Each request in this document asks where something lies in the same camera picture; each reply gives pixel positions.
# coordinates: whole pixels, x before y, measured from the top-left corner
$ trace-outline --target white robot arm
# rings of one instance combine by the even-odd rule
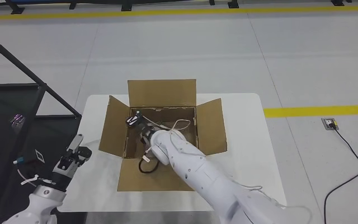
[[[139,127],[141,137],[164,165],[171,165],[185,183],[214,209],[222,224],[287,224],[286,212],[263,192],[246,189],[220,172],[177,130],[158,130],[140,112],[127,124]]]
[[[140,129],[143,141],[164,165],[171,165],[185,183],[197,191],[214,209],[222,224],[287,224],[286,213],[279,204],[260,189],[247,189],[221,173],[206,156],[185,140],[177,130],[160,130],[137,114],[127,121]],[[77,135],[53,170],[51,180],[42,183],[30,194],[30,204],[3,224],[56,224],[50,215],[61,206],[77,168],[91,157],[91,150],[80,147]]]
[[[77,168],[88,161],[92,154],[92,151],[87,147],[79,146],[82,140],[83,136],[81,134],[75,136],[67,148],[66,154],[61,157],[53,169],[50,180],[38,179],[40,185],[29,195],[29,206],[3,224],[57,223],[56,216],[51,215],[50,212],[52,209],[62,205],[62,201],[66,196],[66,188]]]

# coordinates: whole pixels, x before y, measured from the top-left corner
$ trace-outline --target open cardboard box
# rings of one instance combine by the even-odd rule
[[[100,142],[101,151],[123,158],[117,191],[192,190],[170,165],[160,164],[151,174],[139,171],[144,145],[138,131],[128,128],[125,121],[137,110],[167,127],[178,119],[187,119],[190,126],[181,130],[187,141],[206,155],[221,153],[227,150],[221,99],[197,106],[196,80],[129,80],[128,92],[129,107],[110,96]],[[150,170],[155,163],[155,159],[144,162],[142,168]]]

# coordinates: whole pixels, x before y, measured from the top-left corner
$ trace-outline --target electrical outlet box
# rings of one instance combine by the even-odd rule
[[[321,118],[321,120],[322,120],[322,123],[323,123],[324,128],[326,130],[334,130],[333,128],[331,128],[329,126],[329,124],[331,124],[331,123],[335,124],[336,129],[339,130],[338,124],[337,124],[337,122],[336,122],[336,120],[334,118]]]

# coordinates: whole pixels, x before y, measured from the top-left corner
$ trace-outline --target white table surface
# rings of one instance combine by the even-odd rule
[[[128,95],[114,95],[129,104]],[[197,103],[222,98],[227,152],[208,156],[244,185],[262,185],[281,204],[285,193],[257,94],[197,94]],[[117,192],[122,158],[98,150],[109,95],[87,99],[78,133],[91,159],[72,179],[61,212],[212,211],[197,192]]]

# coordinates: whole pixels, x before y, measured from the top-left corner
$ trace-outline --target gray floor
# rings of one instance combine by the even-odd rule
[[[0,41],[80,112],[129,79],[196,78],[199,93],[255,92],[264,108],[354,105],[356,12],[2,21]],[[1,83],[28,81],[0,59]],[[68,113],[49,96],[39,114]],[[358,116],[336,116],[358,148]],[[320,117],[266,119],[289,205],[323,223],[324,196],[358,162]],[[332,194],[329,223],[356,223],[358,180]],[[297,223],[308,215],[290,211]],[[87,223],[218,223],[211,212],[89,213]]]

